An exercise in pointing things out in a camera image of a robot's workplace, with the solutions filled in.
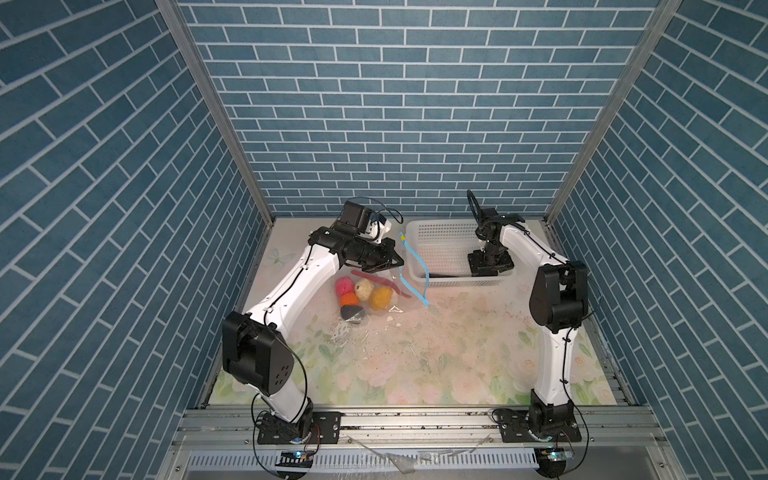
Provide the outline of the red toy chili pepper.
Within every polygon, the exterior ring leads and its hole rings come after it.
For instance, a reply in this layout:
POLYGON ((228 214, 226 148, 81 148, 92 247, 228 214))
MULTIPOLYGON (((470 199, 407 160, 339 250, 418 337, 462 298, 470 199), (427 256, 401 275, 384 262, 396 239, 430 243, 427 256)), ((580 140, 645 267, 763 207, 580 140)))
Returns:
POLYGON ((389 278, 381 277, 381 276, 370 274, 370 273, 365 273, 360 270, 352 270, 351 273, 354 276, 367 279, 373 282, 374 284, 387 286, 391 288, 395 293, 397 293, 400 296, 403 296, 406 299, 409 299, 411 297, 411 295, 407 291, 402 290, 397 283, 395 283, 393 280, 389 278))

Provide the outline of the cream toy food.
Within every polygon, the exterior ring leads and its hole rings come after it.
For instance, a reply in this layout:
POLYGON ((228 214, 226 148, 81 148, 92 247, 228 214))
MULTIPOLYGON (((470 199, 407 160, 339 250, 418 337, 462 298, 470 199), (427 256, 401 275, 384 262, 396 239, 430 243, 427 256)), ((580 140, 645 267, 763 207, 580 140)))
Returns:
POLYGON ((361 302, 367 302, 371 298, 374 289, 374 283, 366 278, 362 278, 355 283, 355 294, 361 302))

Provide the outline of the pink toy fruit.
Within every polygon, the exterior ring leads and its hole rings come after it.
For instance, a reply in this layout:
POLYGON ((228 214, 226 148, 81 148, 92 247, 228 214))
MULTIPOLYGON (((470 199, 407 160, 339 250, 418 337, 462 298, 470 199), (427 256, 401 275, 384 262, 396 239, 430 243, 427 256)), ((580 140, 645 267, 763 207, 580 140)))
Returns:
POLYGON ((348 294, 355 294, 355 282, 350 277, 342 277, 337 279, 334 288, 336 295, 339 298, 348 294))

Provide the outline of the yellow toy fruit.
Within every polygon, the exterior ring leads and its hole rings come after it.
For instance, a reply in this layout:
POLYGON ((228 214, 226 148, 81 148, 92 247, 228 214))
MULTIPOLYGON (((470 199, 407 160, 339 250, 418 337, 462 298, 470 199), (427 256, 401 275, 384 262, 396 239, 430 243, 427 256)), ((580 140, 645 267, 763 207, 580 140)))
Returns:
POLYGON ((374 311, 383 311, 392 302, 394 291, 387 286, 375 287, 369 305, 374 311))

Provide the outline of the clear zip top bag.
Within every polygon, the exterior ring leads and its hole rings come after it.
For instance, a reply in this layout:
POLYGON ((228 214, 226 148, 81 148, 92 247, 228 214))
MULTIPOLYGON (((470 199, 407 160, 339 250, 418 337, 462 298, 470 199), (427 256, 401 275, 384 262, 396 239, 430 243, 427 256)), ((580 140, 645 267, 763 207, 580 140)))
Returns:
POLYGON ((332 277, 340 321, 360 324, 374 317, 389 319, 430 306, 429 284, 419 287, 407 277, 410 247, 405 237, 400 235, 398 240, 387 241, 393 253, 384 270, 366 272, 361 266, 343 266, 332 277))

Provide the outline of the white plastic mesh basket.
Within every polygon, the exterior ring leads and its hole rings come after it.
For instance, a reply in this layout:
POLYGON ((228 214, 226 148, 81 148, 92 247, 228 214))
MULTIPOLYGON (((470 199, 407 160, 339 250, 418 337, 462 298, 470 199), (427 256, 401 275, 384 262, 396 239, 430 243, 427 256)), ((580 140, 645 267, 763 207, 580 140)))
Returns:
POLYGON ((485 242, 475 235, 476 223, 471 219, 412 220, 406 225, 405 240, 412 248, 406 267, 408 278, 421 287, 494 286, 518 275, 510 270, 495 277, 473 277, 467 255, 482 249, 485 242), (429 275, 466 275, 465 281, 430 281, 429 275))

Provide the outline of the dark brown toy food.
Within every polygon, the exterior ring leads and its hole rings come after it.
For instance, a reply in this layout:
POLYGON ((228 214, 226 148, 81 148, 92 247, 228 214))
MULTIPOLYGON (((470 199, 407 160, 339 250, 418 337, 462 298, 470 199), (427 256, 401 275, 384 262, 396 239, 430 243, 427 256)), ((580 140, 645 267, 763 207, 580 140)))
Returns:
POLYGON ((341 319, 345 322, 359 324, 365 317, 365 309, 360 305, 343 305, 340 308, 341 319))

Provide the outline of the orange toy fruit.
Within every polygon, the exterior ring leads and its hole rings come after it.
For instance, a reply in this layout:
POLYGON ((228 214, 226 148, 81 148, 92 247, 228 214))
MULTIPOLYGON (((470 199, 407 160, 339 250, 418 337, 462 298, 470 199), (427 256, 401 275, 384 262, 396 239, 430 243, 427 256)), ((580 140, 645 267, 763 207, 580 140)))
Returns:
POLYGON ((346 307, 346 306, 358 306, 360 303, 360 300, 358 296, 354 292, 347 292, 344 293, 340 299, 340 306, 346 307))

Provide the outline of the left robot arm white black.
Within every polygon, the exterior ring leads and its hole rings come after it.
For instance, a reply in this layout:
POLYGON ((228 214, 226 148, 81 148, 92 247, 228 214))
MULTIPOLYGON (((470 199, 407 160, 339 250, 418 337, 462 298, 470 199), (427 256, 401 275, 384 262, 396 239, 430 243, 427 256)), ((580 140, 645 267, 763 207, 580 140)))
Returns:
POLYGON ((351 227, 321 227, 310 234, 297 263, 263 300, 223 321, 222 368, 266 403, 270 439, 278 436, 281 443, 297 444, 311 435, 308 388, 290 380, 294 366, 303 362, 287 337, 320 287, 347 264, 378 273, 403 266, 404 259, 396 252, 395 240, 386 235, 373 239, 351 227))

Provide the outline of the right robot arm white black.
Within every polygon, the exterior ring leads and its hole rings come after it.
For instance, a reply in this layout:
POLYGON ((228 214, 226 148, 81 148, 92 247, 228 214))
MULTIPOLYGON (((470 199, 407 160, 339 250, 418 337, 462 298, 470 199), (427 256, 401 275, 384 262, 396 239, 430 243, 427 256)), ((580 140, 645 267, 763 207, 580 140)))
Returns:
POLYGON ((512 270, 517 259, 532 270, 528 308, 541 333, 527 425, 535 438, 548 440, 576 426, 572 342, 588 314, 588 268, 551 250, 520 222, 499 216, 480 220, 475 234, 484 246, 468 255, 473 275, 512 270))

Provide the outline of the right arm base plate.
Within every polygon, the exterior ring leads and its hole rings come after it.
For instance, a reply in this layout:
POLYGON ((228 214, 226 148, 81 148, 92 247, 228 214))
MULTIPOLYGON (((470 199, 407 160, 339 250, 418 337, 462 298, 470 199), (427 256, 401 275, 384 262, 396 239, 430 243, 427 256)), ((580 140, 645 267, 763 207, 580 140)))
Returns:
POLYGON ((536 427, 529 425, 527 411, 495 408, 490 412, 489 416, 497 425, 504 443, 547 443, 555 441, 576 443, 582 440, 581 431, 574 420, 566 421, 565 423, 560 422, 554 426, 544 426, 538 430, 536 427))

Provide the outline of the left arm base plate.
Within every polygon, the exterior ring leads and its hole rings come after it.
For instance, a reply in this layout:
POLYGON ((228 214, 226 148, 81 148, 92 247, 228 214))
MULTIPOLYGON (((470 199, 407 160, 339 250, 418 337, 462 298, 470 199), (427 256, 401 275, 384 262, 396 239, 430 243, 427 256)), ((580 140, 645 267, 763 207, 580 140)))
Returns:
POLYGON ((337 444, 340 412, 305 413, 296 423, 289 423, 267 411, 256 416, 259 445, 337 444))

